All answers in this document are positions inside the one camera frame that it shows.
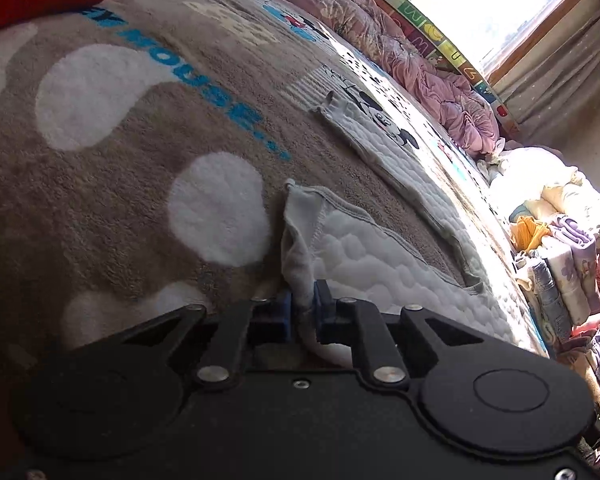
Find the folded blue jeans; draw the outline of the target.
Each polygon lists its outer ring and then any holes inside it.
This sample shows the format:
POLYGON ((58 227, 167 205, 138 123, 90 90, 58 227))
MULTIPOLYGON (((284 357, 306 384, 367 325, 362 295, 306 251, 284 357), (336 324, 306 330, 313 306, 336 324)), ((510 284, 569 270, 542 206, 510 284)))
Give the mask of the folded blue jeans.
POLYGON ((571 318, 562 301, 562 294, 544 259, 531 257, 529 264, 533 274, 534 293, 539 299, 544 318, 550 323, 557 340, 565 342, 571 335, 571 318))

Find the Mickey Mouse plush blanket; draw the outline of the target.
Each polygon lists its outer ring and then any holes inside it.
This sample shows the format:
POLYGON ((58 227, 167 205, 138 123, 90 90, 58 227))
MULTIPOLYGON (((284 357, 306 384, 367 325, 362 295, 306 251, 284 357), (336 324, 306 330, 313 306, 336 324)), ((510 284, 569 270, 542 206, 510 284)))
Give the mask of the Mickey Mouse plush blanket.
POLYGON ((285 281, 286 182, 324 186, 464 280, 451 245, 314 114, 411 153, 506 266, 479 177, 419 102, 284 0, 104 0, 0 31, 0 372, 285 281))

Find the purple floral folded garment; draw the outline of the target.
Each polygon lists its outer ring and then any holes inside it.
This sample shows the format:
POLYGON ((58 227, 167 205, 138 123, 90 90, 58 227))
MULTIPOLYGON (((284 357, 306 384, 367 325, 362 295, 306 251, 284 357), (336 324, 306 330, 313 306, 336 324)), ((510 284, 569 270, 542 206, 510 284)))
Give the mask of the purple floral folded garment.
POLYGON ((562 295, 574 326, 600 312, 600 290, 596 282, 597 258, 594 238, 576 220, 558 214, 542 238, 542 253, 562 295))

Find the grey dotted curtain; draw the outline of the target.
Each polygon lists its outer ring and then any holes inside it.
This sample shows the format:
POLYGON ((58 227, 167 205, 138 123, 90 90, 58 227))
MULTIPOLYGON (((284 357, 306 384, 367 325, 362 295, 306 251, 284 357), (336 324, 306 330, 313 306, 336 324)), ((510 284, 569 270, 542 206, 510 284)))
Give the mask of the grey dotted curtain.
POLYGON ((600 97, 600 6, 498 94, 516 122, 513 139, 528 144, 561 141, 585 107, 600 97))

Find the pink quilted duvet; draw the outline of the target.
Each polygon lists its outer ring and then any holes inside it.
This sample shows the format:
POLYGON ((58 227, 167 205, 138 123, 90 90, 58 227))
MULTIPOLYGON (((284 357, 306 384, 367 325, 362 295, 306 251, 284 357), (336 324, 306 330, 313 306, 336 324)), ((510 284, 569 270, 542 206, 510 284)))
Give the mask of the pink quilted duvet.
POLYGON ((439 70, 374 0, 287 0, 311 14, 382 68, 472 157, 500 140, 490 105, 458 73, 439 70))

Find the colourful alphabet foam mat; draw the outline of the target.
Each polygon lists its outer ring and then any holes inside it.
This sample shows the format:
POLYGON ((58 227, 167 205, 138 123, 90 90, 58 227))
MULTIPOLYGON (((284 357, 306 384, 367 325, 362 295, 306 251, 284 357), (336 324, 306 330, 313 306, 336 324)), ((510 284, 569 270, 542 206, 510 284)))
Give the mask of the colourful alphabet foam mat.
POLYGON ((410 0, 374 1, 399 25, 404 36, 423 58, 438 70, 458 73, 469 82, 472 90, 490 105, 504 133, 508 136, 516 136, 519 133, 515 118, 509 113, 486 77, 469 62, 464 53, 424 12, 410 0))

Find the yellow folded cloth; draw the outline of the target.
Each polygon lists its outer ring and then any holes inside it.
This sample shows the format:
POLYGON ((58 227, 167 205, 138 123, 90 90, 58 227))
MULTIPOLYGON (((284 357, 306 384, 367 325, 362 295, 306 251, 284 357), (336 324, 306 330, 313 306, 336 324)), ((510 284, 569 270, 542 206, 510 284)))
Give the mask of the yellow folded cloth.
POLYGON ((510 225, 510 237, 517 252, 538 249, 546 236, 551 236, 550 227, 531 216, 520 216, 510 225))

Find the white quilted garment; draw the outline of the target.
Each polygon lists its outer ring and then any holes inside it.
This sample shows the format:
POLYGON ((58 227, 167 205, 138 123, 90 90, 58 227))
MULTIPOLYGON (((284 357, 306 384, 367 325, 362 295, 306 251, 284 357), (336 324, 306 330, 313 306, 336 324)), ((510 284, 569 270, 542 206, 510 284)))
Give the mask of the white quilted garment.
POLYGON ((491 245, 473 239, 476 229, 464 221, 418 158, 335 92, 329 92, 313 111, 451 245, 464 280, 458 282, 430 266, 400 234, 329 188, 287 181, 282 272, 296 300, 301 335, 308 346, 326 360, 344 366, 351 363, 350 352, 340 344, 321 347, 316 341, 314 284, 324 280, 332 296, 370 300, 390 314, 419 304, 480 333, 547 356, 547 345, 512 274, 491 245))

